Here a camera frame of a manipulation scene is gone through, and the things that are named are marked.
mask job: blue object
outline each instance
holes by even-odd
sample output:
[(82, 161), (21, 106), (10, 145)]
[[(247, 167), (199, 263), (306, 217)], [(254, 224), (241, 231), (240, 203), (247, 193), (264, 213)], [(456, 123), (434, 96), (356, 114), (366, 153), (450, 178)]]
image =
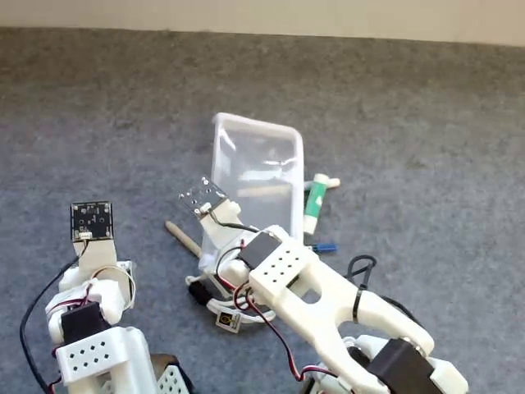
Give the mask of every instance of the blue object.
[(307, 247), (316, 253), (333, 253), (337, 251), (337, 244), (314, 244), (307, 245)]

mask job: transparent plastic box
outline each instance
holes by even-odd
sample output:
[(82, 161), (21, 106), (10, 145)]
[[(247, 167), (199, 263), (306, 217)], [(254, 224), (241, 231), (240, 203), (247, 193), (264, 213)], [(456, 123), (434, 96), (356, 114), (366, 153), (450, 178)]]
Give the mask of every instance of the transparent plastic box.
[[(214, 119), (212, 181), (240, 205), (243, 224), (273, 224), (303, 241), (303, 138), (294, 128), (220, 112)], [(217, 250), (204, 237), (201, 269)]]

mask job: black wire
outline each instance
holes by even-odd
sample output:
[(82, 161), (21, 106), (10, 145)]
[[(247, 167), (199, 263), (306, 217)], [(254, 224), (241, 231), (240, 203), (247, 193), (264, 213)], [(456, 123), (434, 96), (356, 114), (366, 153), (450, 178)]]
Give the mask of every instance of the black wire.
[(210, 216), (212, 217), (213, 221), (219, 226), (236, 228), (238, 230), (246, 230), (250, 232), (259, 232), (259, 230), (252, 228), (252, 227), (245, 226), (244, 224), (220, 222), (217, 216), (215, 215), (215, 213), (213, 213), (213, 211), (210, 211)]
[(410, 312), (406, 307), (401, 304), (399, 301), (394, 300), (393, 298), (387, 297), (386, 295), (380, 295), (380, 297), (388, 302), (390, 305), (393, 305), (397, 309), (399, 309), (401, 312), (406, 314), (414, 323), (416, 323), (418, 326), (423, 327), (423, 325), (416, 319), (416, 317)]
[(241, 246), (234, 246), (233, 248), (228, 249), (226, 252), (224, 252), (222, 256), (219, 258), (219, 261), (217, 261), (217, 265), (215, 266), (215, 276), (218, 277), (219, 281), (221, 281), (222, 283), (224, 282), (222, 281), (221, 275), (219, 275), (219, 265), (221, 265), (222, 260), (226, 257), (227, 254), (229, 254), (230, 252), (233, 252), (234, 250), (241, 250), (241, 249), (243, 249)]
[[(360, 268), (357, 271), (354, 271), (354, 265), (361, 260), (368, 260), (370, 263), (367, 264), (366, 267)], [(370, 274), (372, 273), (372, 269), (376, 267), (377, 260), (374, 256), (371, 256), (370, 254), (360, 254), (359, 256), (355, 256), (353, 259), (350, 260), (348, 263), (348, 272), (346, 273), (346, 278), (355, 285), (354, 277), (359, 275), (360, 273), (364, 273), (364, 278), (361, 284), (358, 286), (362, 290), (368, 289), (368, 281), (370, 280)]]
[(45, 380), (42, 377), (42, 374), (39, 372), (39, 369), (36, 366), (36, 363), (34, 362), (33, 355), (31, 354), (30, 348), (27, 345), (27, 339), (25, 337), (25, 326), (27, 325), (27, 321), (30, 318), (30, 315), (33, 313), (34, 307), (37, 305), (37, 303), (42, 298), (43, 294), (53, 285), (54, 282), (60, 278), (65, 271), (67, 271), (73, 264), (75, 264), (77, 261), (79, 261), (79, 258), (84, 254), (85, 250), (88, 248), (89, 242), (86, 242), (84, 249), (82, 252), (76, 256), (72, 261), (64, 265), (60, 272), (45, 286), (44, 289), (34, 298), (33, 301), (31, 301), (30, 306), (25, 311), (24, 317), (22, 318), (22, 321), (20, 323), (20, 342), (22, 345), (22, 350), (24, 351), (25, 359), (27, 360), (27, 364), (30, 366), (31, 372), (33, 373), (34, 378), (38, 382), (40, 388), (42, 388), (43, 392), (46, 394), (50, 393), (49, 386), (45, 382)]
[[(368, 263), (365, 267), (357, 269), (354, 271), (354, 265), (361, 260), (368, 260), (370, 263)], [(346, 273), (346, 279), (348, 279), (352, 284), (355, 286), (358, 286), (358, 288), (362, 290), (368, 289), (368, 281), (370, 280), (370, 274), (372, 273), (372, 270), (377, 265), (377, 260), (375, 257), (371, 256), (370, 254), (360, 254), (359, 256), (355, 256), (353, 259), (350, 260), (348, 264), (348, 272)], [(360, 273), (364, 273), (363, 281), (357, 285), (355, 283), (354, 277), (359, 275)], [(388, 302), (390, 305), (394, 306), (395, 308), (399, 309), (401, 312), (403, 312), (410, 320), (415, 322), (418, 326), (423, 327), (423, 325), (416, 319), (416, 317), (410, 312), (403, 304), (401, 304), (399, 301), (394, 300), (393, 298), (387, 297), (386, 295), (379, 295), (384, 301)]]

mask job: gray carpet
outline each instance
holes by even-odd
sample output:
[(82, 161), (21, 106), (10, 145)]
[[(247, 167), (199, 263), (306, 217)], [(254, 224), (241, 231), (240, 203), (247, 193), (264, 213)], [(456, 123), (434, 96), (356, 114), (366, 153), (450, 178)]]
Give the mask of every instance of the gray carpet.
[[(525, 385), (525, 50), (373, 39), (0, 30), (0, 378), (37, 393), (17, 329), (73, 255), (68, 205), (114, 203), (116, 246), (139, 265), (136, 309), (152, 352), (177, 354), (202, 393), (294, 393), (265, 327), (214, 326), (182, 279), (197, 263), (163, 229), (199, 238), (176, 194), (212, 164), (215, 112), (297, 128), (308, 176), (330, 191), (325, 261), (380, 265), (372, 289), (404, 302), (472, 392)], [(299, 364), (317, 360), (278, 323)], [(345, 324), (344, 334), (365, 328)], [(57, 375), (43, 304), (28, 329)]]

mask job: green marker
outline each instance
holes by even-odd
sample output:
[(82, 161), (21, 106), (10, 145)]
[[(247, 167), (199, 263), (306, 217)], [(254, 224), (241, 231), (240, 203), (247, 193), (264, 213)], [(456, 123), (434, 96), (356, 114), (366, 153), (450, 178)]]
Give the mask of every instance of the green marker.
[(304, 232), (312, 235), (315, 232), (317, 219), (321, 212), (322, 199), (326, 193), (326, 186), (330, 178), (325, 174), (315, 174), (312, 186), (310, 187), (310, 194), (304, 210), (303, 228)]

